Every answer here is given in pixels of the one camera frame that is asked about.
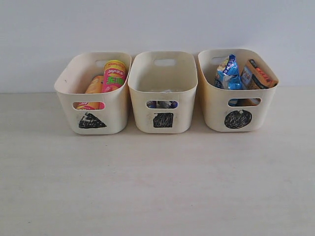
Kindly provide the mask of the white blue milk carton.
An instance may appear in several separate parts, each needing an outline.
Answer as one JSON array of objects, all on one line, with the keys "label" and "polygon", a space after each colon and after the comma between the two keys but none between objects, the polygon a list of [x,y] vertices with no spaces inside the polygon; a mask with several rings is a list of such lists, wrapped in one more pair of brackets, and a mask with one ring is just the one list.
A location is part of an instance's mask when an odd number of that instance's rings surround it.
[{"label": "white blue milk carton", "polygon": [[178,107],[177,101],[166,101],[166,100],[157,101],[158,109],[175,109],[177,107]]}]

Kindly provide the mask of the purple juice carton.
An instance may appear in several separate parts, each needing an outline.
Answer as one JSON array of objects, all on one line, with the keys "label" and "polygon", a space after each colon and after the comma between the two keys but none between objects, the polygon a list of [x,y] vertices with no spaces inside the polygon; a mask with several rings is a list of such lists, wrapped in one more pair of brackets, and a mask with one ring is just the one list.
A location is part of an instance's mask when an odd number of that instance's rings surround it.
[{"label": "purple juice carton", "polygon": [[156,109],[157,108],[157,101],[156,100],[150,100],[146,102],[146,106],[150,109]]}]

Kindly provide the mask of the pink chips can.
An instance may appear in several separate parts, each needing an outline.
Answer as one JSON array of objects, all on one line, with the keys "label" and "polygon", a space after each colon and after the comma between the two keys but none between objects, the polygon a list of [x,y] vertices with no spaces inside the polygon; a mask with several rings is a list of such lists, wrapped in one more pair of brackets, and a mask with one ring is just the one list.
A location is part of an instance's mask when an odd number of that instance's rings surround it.
[{"label": "pink chips can", "polygon": [[109,60],[103,67],[101,93],[119,89],[126,81],[126,66],[120,60]]}]

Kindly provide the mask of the yellow chips can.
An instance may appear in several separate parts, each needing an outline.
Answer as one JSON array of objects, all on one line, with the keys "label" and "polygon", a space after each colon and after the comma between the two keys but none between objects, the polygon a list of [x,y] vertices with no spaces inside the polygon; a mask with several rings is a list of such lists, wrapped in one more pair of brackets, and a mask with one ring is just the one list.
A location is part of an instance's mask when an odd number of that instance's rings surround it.
[{"label": "yellow chips can", "polygon": [[[95,76],[90,85],[88,86],[85,94],[97,94],[101,93],[102,91],[102,83],[103,83],[103,76],[97,75]],[[78,102],[75,106],[77,110],[98,110],[100,107],[100,102]]]}]

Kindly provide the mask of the blue noodle packet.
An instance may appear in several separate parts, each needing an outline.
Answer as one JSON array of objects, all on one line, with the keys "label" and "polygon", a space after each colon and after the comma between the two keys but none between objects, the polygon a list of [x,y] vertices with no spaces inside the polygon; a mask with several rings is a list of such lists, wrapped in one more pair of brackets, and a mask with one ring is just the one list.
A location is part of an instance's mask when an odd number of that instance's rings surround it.
[{"label": "blue noodle packet", "polygon": [[244,86],[239,74],[236,56],[230,54],[221,62],[216,70],[214,86],[225,90],[243,90]]}]

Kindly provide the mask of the orange noodle packet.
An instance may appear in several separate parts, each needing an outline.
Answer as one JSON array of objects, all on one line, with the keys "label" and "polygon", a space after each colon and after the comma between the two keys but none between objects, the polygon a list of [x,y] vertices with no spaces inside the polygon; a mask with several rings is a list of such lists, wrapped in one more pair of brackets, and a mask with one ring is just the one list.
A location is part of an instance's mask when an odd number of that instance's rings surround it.
[{"label": "orange noodle packet", "polygon": [[266,74],[253,59],[245,64],[240,79],[243,90],[270,89],[278,84],[278,80]]}]

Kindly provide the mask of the cream bin with square mark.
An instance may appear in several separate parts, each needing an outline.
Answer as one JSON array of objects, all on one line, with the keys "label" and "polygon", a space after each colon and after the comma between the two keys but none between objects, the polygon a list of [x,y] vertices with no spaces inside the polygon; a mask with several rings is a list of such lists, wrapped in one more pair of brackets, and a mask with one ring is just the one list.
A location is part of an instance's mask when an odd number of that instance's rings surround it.
[{"label": "cream bin with square mark", "polygon": [[[132,64],[128,87],[135,123],[146,133],[182,133],[192,120],[197,69],[192,54],[180,51],[143,52]],[[150,109],[150,100],[177,101],[175,109]]]}]

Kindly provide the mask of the cream bin with triangle mark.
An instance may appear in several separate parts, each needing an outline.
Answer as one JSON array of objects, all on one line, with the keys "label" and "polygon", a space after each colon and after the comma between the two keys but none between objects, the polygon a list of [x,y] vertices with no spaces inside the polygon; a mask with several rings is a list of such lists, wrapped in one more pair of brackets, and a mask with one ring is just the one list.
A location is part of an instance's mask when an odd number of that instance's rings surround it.
[{"label": "cream bin with triangle mark", "polygon": [[[71,129],[81,135],[108,135],[122,131],[127,124],[130,95],[127,84],[119,89],[86,94],[89,84],[109,60],[120,60],[131,67],[132,57],[122,52],[91,52],[75,56],[58,77],[54,88]],[[80,102],[104,103],[102,110],[77,110]]]}]

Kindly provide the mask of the cream bin with circle mark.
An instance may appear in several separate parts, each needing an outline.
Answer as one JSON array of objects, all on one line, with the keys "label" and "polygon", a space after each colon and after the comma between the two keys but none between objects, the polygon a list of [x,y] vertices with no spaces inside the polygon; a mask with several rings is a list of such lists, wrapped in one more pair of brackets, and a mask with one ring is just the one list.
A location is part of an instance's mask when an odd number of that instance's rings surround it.
[{"label": "cream bin with circle mark", "polygon": [[[248,49],[212,49],[198,54],[198,96],[205,123],[219,132],[250,132],[259,129],[267,116],[276,87],[256,90],[226,90],[214,86],[219,62],[230,54],[236,56],[239,69],[242,70],[249,59],[255,60],[268,76],[276,80],[268,64],[254,51]],[[229,106],[231,99],[260,99],[256,106]]]}]

